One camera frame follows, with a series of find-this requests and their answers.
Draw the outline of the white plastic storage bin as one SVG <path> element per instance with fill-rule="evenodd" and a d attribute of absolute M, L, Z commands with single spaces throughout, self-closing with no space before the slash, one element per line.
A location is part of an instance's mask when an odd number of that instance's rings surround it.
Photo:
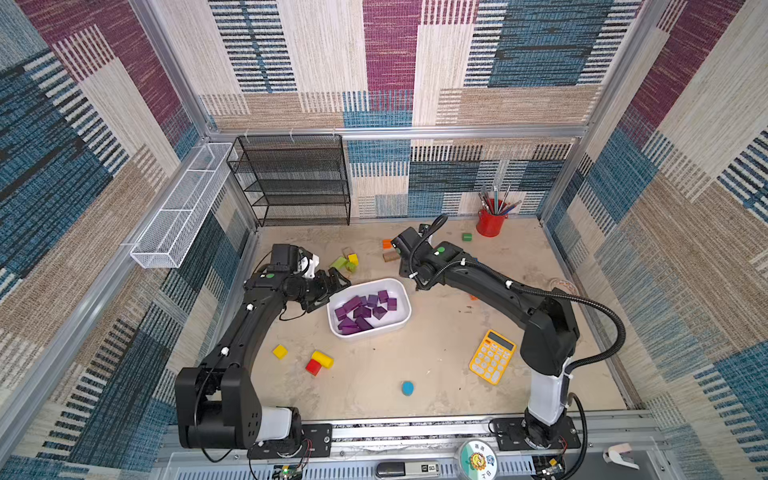
<path fill-rule="evenodd" d="M 377 295 L 380 290 L 386 290 L 389 298 L 396 298 L 398 303 L 396 311 L 389 311 L 387 303 L 379 302 L 378 306 L 388 310 L 388 313 L 381 320 L 374 317 L 374 308 L 367 305 L 367 297 Z M 383 278 L 352 285 L 336 293 L 330 298 L 327 314 L 332 333 L 342 340 L 351 341 L 385 334 L 404 327 L 411 318 L 412 306 L 406 289 L 399 280 Z M 339 323 L 346 319 L 355 321 L 357 317 L 365 318 L 373 326 L 373 329 L 352 335 L 341 335 L 338 331 Z"/>

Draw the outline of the long purple brick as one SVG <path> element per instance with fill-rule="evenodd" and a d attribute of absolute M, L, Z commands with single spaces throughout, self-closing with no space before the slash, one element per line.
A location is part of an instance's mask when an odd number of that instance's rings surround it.
<path fill-rule="evenodd" d="M 339 323 L 338 331 L 341 335 L 352 335 L 361 331 L 359 325 L 352 320 L 346 319 Z"/>

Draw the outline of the small purple cube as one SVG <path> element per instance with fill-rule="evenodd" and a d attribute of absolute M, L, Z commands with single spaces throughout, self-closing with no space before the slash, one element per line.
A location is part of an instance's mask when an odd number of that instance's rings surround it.
<path fill-rule="evenodd" d="M 388 310 L 381 306 L 376 306 L 373 309 L 373 315 L 375 318 L 381 320 L 386 314 L 388 313 Z"/>

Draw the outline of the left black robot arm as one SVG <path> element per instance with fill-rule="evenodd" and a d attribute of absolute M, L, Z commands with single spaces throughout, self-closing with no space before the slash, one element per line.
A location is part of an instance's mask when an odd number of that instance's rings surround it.
<path fill-rule="evenodd" d="M 318 257 L 308 250 L 273 245 L 244 282 L 241 306 L 212 351 L 176 377 L 181 446 L 203 452 L 260 447 L 285 456 L 301 452 L 308 442 L 300 413 L 294 407 L 262 405 L 249 369 L 289 303 L 312 313 L 350 285 L 337 268 L 320 269 Z"/>

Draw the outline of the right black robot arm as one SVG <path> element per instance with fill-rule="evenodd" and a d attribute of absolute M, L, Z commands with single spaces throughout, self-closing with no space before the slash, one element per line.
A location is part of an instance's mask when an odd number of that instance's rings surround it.
<path fill-rule="evenodd" d="M 433 246 L 431 236 L 446 222 L 440 215 L 426 230 L 409 227 L 392 239 L 400 256 L 399 274 L 412 279 L 418 290 L 440 284 L 471 294 L 523 330 L 519 352 L 531 370 L 524 438 L 533 448 L 550 448 L 565 427 L 573 371 L 616 355 L 626 341 L 626 327 L 613 310 L 591 299 L 520 283 L 450 242 Z M 573 358 L 580 338 L 574 303 L 603 313 L 616 329 L 616 339 L 606 350 L 578 360 Z"/>

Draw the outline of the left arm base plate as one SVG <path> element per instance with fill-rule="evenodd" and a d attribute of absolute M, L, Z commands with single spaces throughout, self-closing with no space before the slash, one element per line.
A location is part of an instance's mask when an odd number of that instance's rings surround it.
<path fill-rule="evenodd" d="M 249 460 L 298 460 L 330 456 L 333 426 L 330 423 L 304 424 L 293 428 L 282 440 L 257 442 L 248 450 Z"/>

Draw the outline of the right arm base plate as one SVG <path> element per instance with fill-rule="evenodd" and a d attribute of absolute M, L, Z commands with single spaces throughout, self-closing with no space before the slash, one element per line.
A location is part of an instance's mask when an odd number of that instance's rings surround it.
<path fill-rule="evenodd" d="M 490 421 L 489 430 L 501 451 L 579 449 L 582 440 L 567 415 L 546 425 L 534 417 L 516 415 Z"/>

